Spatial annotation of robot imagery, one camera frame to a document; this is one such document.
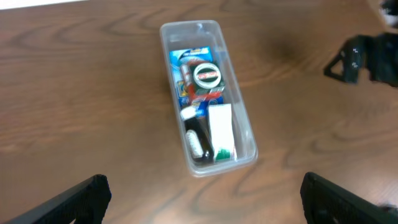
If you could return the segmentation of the dark bottle white cap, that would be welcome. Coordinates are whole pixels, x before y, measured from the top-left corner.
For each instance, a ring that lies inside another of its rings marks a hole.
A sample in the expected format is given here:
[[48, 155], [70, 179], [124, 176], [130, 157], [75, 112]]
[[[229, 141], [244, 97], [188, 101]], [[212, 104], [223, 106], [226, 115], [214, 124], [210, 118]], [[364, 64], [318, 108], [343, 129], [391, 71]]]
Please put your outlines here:
[[210, 144], [210, 137], [207, 129], [197, 118], [196, 108], [194, 106], [183, 108], [180, 117], [185, 126], [185, 139], [194, 162], [197, 164], [213, 162], [214, 150]]

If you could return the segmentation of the blue Kool Fever box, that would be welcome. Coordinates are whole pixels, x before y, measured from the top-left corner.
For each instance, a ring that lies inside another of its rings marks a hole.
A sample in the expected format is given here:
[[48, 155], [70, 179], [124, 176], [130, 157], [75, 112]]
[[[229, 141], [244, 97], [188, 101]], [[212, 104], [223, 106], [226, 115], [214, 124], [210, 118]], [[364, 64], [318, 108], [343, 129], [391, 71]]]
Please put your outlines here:
[[180, 71], [180, 66], [185, 63], [194, 62], [197, 60], [206, 60], [218, 63], [214, 58], [209, 46], [190, 48], [182, 50], [173, 50], [169, 52], [170, 67], [172, 69], [172, 77], [174, 81], [174, 89], [177, 94], [177, 101], [180, 108], [187, 106], [194, 106], [197, 110], [198, 117], [205, 117], [208, 114], [209, 105], [217, 105], [223, 103], [223, 94], [218, 98], [210, 100], [190, 101], [187, 90], [185, 89], [184, 81]]

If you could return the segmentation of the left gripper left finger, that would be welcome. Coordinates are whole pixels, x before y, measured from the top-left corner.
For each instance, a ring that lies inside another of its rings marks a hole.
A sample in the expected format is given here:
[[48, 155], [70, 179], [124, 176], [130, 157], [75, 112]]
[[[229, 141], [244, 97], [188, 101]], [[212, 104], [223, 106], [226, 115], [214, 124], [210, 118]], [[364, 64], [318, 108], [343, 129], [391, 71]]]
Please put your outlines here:
[[111, 197], [107, 177], [96, 174], [7, 223], [101, 223]]

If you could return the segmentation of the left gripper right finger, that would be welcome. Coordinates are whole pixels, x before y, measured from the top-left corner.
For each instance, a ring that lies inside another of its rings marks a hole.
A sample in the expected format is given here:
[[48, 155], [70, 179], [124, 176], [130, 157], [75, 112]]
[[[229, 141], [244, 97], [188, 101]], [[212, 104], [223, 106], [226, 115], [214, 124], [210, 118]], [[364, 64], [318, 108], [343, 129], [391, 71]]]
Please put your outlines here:
[[308, 224], [397, 224], [396, 206], [377, 206], [314, 172], [304, 175], [300, 196]]

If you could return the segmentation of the red medicine box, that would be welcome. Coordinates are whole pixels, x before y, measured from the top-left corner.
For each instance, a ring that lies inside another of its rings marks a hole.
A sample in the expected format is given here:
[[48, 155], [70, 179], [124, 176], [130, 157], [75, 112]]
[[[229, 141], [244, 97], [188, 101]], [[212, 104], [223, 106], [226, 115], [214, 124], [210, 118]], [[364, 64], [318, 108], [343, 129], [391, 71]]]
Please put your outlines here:
[[192, 103], [222, 95], [225, 84], [221, 69], [216, 62], [197, 60], [182, 64], [180, 71]]

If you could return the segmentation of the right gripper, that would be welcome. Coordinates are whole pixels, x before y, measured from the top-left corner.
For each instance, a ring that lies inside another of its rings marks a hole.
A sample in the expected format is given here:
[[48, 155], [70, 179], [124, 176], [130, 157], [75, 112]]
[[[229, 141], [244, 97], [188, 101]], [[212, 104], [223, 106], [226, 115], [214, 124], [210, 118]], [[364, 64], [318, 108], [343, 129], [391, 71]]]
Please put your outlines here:
[[396, 87], [397, 34], [385, 32], [347, 39], [323, 73], [343, 83], [357, 83], [362, 68], [369, 71], [372, 82]]

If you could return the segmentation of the dark green round-label box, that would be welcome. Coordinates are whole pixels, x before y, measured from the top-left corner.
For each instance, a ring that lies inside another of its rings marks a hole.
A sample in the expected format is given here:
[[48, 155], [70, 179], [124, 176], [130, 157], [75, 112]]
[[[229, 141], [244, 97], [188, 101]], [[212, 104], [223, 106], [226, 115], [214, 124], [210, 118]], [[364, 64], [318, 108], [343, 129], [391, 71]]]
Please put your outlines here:
[[216, 62], [189, 65], [193, 94], [197, 96], [222, 93], [225, 84]]

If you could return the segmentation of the white green medicine box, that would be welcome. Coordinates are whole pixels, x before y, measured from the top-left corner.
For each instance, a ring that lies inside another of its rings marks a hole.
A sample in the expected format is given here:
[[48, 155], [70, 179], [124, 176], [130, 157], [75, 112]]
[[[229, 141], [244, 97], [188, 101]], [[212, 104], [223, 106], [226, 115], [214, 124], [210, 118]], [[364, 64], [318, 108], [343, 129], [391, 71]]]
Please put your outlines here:
[[237, 155], [231, 104], [210, 105], [208, 107], [208, 125], [214, 150], [213, 160], [215, 162], [235, 161]]

